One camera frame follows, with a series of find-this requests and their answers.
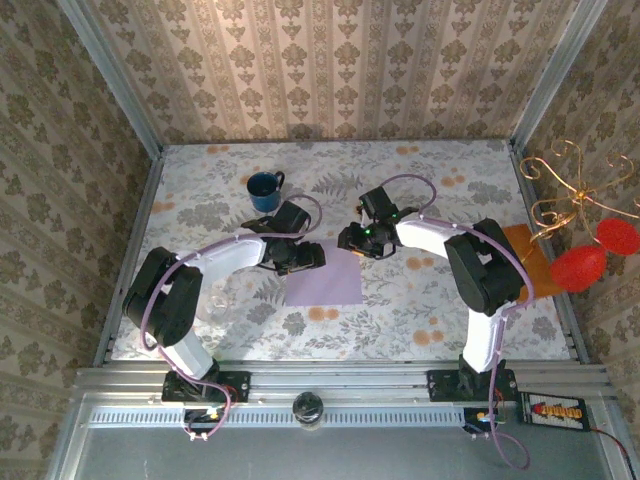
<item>red wire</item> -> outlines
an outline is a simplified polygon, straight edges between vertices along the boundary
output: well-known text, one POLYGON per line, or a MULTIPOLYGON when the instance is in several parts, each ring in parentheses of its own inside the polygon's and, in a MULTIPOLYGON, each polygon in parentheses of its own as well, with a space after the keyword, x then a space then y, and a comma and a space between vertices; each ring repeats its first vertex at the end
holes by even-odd
POLYGON ((238 403, 238 399, 240 398, 240 395, 238 394, 238 390, 236 390, 235 387, 232 387, 231 385, 223 385, 223 387, 226 388, 229 393, 233 391, 233 394, 235 395, 235 400, 231 405, 233 407, 236 403, 238 403))
POLYGON ((622 442, 618 440, 616 437, 614 437, 613 435, 611 435, 610 433, 607 433, 604 430, 600 430, 599 428, 592 428, 591 431, 599 433, 600 435, 604 435, 605 437, 609 437, 611 440, 616 442, 616 445, 618 445, 618 448, 620 448, 620 451, 622 452, 622 456, 624 457, 625 462, 627 462, 627 467, 629 468, 629 473, 631 473, 631 478, 636 480, 637 479, 636 472, 633 470, 631 457, 629 456, 629 452, 627 451, 627 449, 624 448, 624 445, 622 445, 622 442))
POLYGON ((502 392, 500 391, 500 389, 496 388, 495 390, 496 393, 496 405, 494 408, 498 408, 498 405, 500 405, 500 402, 502 402, 502 408, 504 408, 504 396, 502 395, 502 392))
POLYGON ((620 447, 620 450, 622 450, 622 454, 623 455, 625 455, 627 457, 629 456, 629 452, 627 452, 627 449, 624 448, 624 445, 622 445, 622 442, 620 440, 618 440, 616 437, 614 437, 613 435, 611 435, 610 433, 607 433, 604 430, 600 430, 599 428, 592 428, 591 431, 599 433, 600 435, 605 435, 605 436, 609 437, 611 440, 616 442, 618 447, 620 447))

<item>purple paper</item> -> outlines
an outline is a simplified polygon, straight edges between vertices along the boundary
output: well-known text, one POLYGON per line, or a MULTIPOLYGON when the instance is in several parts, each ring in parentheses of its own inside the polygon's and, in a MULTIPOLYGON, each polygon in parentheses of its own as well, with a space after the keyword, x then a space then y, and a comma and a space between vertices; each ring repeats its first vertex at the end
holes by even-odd
POLYGON ((362 279, 357 255, 322 240, 326 265, 287 275, 285 304, 289 307, 362 304, 362 279))

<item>circuit board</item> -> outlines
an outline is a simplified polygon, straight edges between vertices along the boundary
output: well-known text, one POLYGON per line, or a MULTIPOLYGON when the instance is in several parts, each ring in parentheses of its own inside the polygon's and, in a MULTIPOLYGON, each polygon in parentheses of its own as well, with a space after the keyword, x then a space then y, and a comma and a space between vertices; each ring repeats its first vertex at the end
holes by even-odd
POLYGON ((519 392, 518 417, 529 425, 590 431, 587 406, 581 398, 519 392))

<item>orange paper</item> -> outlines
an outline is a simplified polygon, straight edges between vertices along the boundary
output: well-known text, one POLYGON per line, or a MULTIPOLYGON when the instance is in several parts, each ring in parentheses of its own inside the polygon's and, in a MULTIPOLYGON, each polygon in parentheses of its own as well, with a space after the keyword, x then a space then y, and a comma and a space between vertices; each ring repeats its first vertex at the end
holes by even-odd
MULTIPOLYGON (((564 289, 551 279, 549 261, 542 253, 538 242, 529 243, 532 235, 529 226, 525 224, 513 225, 503 228, 503 231, 533 282, 535 298, 549 297, 564 292, 564 289)), ((522 287, 518 303, 524 302, 528 295, 527 287, 522 287)))

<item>blue mug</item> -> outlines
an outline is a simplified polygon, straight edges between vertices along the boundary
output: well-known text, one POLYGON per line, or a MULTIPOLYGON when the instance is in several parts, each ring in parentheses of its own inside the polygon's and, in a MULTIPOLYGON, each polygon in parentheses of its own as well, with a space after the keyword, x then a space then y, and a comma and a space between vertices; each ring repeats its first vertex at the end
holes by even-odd
POLYGON ((284 183, 284 173, 258 172, 251 175, 247 190, 253 207, 262 213, 273 212, 280 205, 280 189, 284 183))

